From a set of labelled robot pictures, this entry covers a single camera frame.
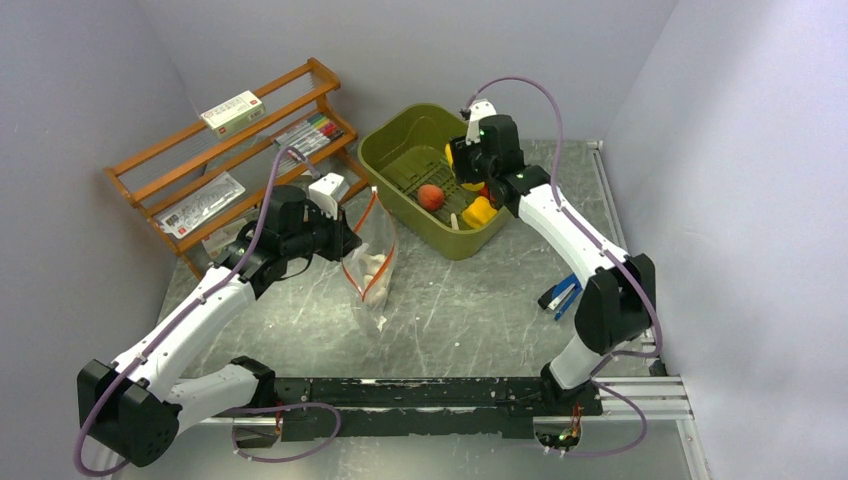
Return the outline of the yellow toy mango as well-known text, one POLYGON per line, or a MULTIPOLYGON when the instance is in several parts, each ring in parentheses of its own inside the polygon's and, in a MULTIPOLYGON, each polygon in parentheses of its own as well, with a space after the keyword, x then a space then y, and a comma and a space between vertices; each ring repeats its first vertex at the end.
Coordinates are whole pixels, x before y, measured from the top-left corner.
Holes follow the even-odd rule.
POLYGON ((445 157, 446 157, 448 166, 449 166, 451 173, 453 174, 457 184, 466 191, 479 193, 485 187, 485 184, 484 183, 461 182, 459 175, 456 173, 456 170, 455 170, 453 151, 452 151, 452 147, 451 147, 450 144, 445 145, 444 152, 445 152, 445 157))

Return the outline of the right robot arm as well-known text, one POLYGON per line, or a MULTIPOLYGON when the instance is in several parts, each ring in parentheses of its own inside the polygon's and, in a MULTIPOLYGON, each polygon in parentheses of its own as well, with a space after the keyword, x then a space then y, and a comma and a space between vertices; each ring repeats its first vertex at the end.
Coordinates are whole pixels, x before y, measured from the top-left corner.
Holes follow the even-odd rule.
POLYGON ((571 267, 580 293, 575 334, 543 367, 549 380, 539 391, 542 406, 562 414, 578 399, 577 387, 620 354, 621 346, 657 323, 653 261, 630 255, 596 231, 568 202, 550 174, 528 165, 518 128, 506 114, 465 111, 465 134, 449 141, 458 181, 483 184, 495 208, 539 233, 571 267))

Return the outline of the white toy garlic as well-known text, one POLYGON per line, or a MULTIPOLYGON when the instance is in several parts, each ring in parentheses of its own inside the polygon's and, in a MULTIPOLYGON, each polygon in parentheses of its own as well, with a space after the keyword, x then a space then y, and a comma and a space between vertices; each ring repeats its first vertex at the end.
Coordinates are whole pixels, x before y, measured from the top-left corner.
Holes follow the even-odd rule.
POLYGON ((370 309, 382 309, 385 306, 388 294, 389 281, 386 278, 381 278, 366 292, 363 304, 370 309))

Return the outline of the white toy mushroom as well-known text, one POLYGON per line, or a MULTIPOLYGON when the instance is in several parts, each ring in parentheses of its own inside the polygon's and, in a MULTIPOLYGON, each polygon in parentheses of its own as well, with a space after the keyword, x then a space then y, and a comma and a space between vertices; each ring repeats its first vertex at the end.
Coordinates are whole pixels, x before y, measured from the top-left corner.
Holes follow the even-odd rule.
POLYGON ((382 252, 372 253, 368 243, 358 247, 352 256, 352 269, 365 282, 370 282, 387 260, 382 252))

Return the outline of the clear zip top bag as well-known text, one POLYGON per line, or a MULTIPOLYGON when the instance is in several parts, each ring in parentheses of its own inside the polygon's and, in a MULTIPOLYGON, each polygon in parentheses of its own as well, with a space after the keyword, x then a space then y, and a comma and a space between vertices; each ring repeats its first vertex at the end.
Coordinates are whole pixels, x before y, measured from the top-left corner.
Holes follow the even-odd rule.
POLYGON ((352 228, 360 245, 342 260, 342 272, 351 292, 354 320, 368 336, 378 336, 387 322, 385 306, 398 257, 398 235, 392 215, 379 190, 371 187, 364 213, 352 228))

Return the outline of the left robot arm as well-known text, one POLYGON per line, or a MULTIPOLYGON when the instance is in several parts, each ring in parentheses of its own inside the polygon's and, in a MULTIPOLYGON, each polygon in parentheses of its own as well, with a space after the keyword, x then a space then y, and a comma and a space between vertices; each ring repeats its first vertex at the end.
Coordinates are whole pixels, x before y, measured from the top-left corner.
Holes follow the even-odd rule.
POLYGON ((274 187, 259 219, 242 229, 176 311, 112 362, 86 364, 77 376, 75 452, 91 437, 124 465, 145 467, 209 417, 229 410, 261 416, 280 405, 274 371, 245 356, 195 380, 179 377, 224 326, 284 279, 289 262, 340 261, 360 245, 341 207, 347 190, 329 177, 306 190, 274 187))

